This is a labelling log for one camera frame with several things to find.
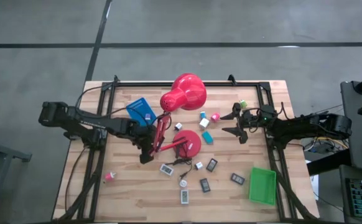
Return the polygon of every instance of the red lamp base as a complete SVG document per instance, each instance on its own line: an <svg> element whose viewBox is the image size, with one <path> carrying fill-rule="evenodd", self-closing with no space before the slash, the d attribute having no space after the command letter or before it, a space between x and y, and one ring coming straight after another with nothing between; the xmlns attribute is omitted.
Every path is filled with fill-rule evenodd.
<svg viewBox="0 0 362 224"><path fill-rule="evenodd" d="M196 156L202 147L202 141L200 140L199 135L191 130L183 130L178 132L174 136L173 140L179 139L181 137L185 137L188 140L186 148L187 154L185 154L184 150L180 149L179 156L182 158L192 158Z"/></svg>

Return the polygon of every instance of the green bin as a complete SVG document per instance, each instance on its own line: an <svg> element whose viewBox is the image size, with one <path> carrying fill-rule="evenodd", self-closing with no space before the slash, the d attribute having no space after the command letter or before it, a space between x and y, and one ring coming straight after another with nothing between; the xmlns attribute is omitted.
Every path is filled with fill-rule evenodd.
<svg viewBox="0 0 362 224"><path fill-rule="evenodd" d="M253 167L250 175L249 199L252 202L275 205L276 173Z"/></svg>

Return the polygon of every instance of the wooden tabletop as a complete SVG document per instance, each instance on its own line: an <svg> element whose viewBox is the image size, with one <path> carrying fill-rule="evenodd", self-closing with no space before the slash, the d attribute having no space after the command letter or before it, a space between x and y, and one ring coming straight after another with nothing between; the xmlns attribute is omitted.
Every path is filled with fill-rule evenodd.
<svg viewBox="0 0 362 224"><path fill-rule="evenodd" d="M293 117L292 105L284 80L268 81L271 84L272 97L276 110L284 102L288 117ZM85 89L100 86L101 82L86 82ZM116 88L114 108L122 108L129 103L144 97L155 114L161 114L160 97L170 90L169 87L121 87ZM206 111L208 116L218 112L222 116L231 112L233 103L245 100L248 108L258 107L255 87L207 87L205 105L195 111L177 110L172 113L172 125L180 122L183 129L195 131L200 137L199 112ZM92 113L96 112L100 91L92 90L84 95L80 108ZM128 117L126 111L113 116ZM202 139L202 148L193 163L202 162L204 166L211 158L218 161L211 173L206 169L193 170L185 178L188 182L189 204L181 205L179 175L188 171L186 164L174 166L171 177L159 171L163 163L173 162L175 152L172 149L156 154L155 159L147 164L140 164L138 150L128 140L114 136L108 137L104 159L103 175L115 172L113 182L100 185L100 196L96 209L96 222L258 222L278 221L276 206L250 202L248 189L252 167L269 169L266 142L262 128L249 133L246 144L239 144L238 138L221 130L235 127L235 121L219 121L210 123L207 130L214 139L214 145L207 145ZM165 133L164 145L173 140L176 131L170 128ZM53 218L64 212L65 188L70 171L76 158L83 149L81 141L73 141L70 145L62 183ZM68 206L76 199L83 184L88 153L80 159L68 193ZM288 146L285 158L289 170L293 191L308 210L318 217L310 177L300 146ZM246 178L243 186L232 181L230 177L236 173ZM207 178L211 191L203 193L199 180ZM282 194L284 207L287 210L286 196Z"/></svg>

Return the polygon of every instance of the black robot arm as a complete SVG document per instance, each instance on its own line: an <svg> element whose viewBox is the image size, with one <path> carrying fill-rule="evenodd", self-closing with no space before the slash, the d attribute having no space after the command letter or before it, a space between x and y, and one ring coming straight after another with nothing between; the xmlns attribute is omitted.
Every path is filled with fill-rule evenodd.
<svg viewBox="0 0 362 224"><path fill-rule="evenodd" d="M63 134L65 137L71 140L81 138L89 147L101 147L106 133L128 139L141 149L141 163L153 160L149 155L156 133L156 127L153 125L140 126L134 119L99 116L68 106L64 102L44 102L39 123L47 127L61 127L67 131Z"/></svg>
<svg viewBox="0 0 362 224"><path fill-rule="evenodd" d="M251 111L256 110L257 115L252 115ZM277 116L281 112L269 106L264 105L261 108L253 108L243 111L240 115L240 105L235 103L232 113L221 117L221 119L234 119L237 123L235 128L223 128L235 136L239 137L241 144L248 139L247 132L244 128L266 128L267 134L272 138L272 144L277 149L285 149L289 141L293 139L313 138L324 136L332 139L346 139L351 135L351 120L338 114L309 114L281 120Z"/></svg>

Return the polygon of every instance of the gray concrete floor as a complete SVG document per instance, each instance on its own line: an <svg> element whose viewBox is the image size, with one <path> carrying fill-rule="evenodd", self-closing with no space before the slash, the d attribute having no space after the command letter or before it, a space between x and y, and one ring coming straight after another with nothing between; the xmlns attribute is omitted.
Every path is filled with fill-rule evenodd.
<svg viewBox="0 0 362 224"><path fill-rule="evenodd" d="M0 0L0 43L92 43L104 4ZM114 0L103 37L103 42L221 41L362 42L362 0ZM11 167L0 223L50 220L68 141L63 131L44 128L37 118L43 101L73 104L91 51L0 49L0 144L33 153L29 164L14 161ZM229 74L287 80L295 114L302 114L341 103L340 82L362 79L362 47L101 49L93 80L115 74L122 80L173 80L183 72L206 80ZM327 183L320 188L324 199L341 198L333 178L321 175L320 182ZM319 206L325 219L340 220Z"/></svg>

